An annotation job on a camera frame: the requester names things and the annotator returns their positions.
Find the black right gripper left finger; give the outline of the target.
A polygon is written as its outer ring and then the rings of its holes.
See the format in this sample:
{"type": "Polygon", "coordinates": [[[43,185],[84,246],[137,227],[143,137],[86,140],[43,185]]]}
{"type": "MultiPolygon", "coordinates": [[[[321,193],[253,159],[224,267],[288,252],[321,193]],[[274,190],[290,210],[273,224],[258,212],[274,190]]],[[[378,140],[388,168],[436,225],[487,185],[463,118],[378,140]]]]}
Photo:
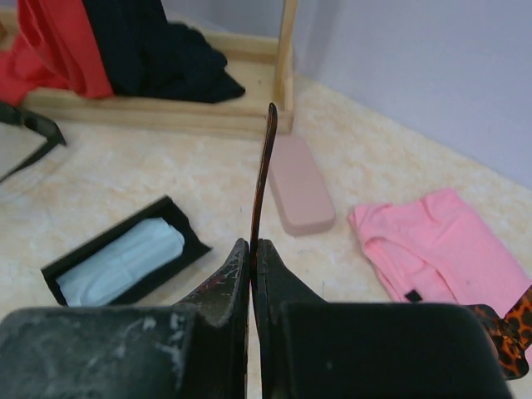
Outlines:
{"type": "Polygon", "coordinates": [[[22,308],[1,322],[4,398],[243,398],[249,245],[178,303],[22,308]]]}

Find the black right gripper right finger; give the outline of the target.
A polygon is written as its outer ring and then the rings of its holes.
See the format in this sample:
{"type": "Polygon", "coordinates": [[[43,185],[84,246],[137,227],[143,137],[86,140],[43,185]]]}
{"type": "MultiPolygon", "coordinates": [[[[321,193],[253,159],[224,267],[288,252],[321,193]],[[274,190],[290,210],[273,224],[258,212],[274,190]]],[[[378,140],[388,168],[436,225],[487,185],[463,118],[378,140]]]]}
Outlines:
{"type": "Polygon", "coordinates": [[[266,398],[508,398],[485,330],[462,306],[329,303],[256,244],[266,398]]]}

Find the black glasses case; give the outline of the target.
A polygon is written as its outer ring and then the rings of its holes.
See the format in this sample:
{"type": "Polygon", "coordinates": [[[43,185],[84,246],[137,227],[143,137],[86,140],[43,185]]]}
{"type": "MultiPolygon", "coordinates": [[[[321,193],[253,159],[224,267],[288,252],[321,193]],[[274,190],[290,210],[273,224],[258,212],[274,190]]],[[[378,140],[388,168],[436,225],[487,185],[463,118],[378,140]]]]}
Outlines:
{"type": "Polygon", "coordinates": [[[168,196],[41,269],[62,306],[137,303],[211,251],[168,196]]]}

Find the light blue cleaning cloth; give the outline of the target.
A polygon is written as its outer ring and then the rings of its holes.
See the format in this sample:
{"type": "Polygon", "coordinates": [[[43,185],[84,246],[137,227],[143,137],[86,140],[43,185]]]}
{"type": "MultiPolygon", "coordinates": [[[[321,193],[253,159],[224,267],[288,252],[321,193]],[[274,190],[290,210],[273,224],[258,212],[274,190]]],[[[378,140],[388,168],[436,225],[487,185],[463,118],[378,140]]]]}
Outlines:
{"type": "Polygon", "coordinates": [[[57,279],[69,306],[101,306],[183,253],[185,237],[162,218],[145,219],[57,279]]]}

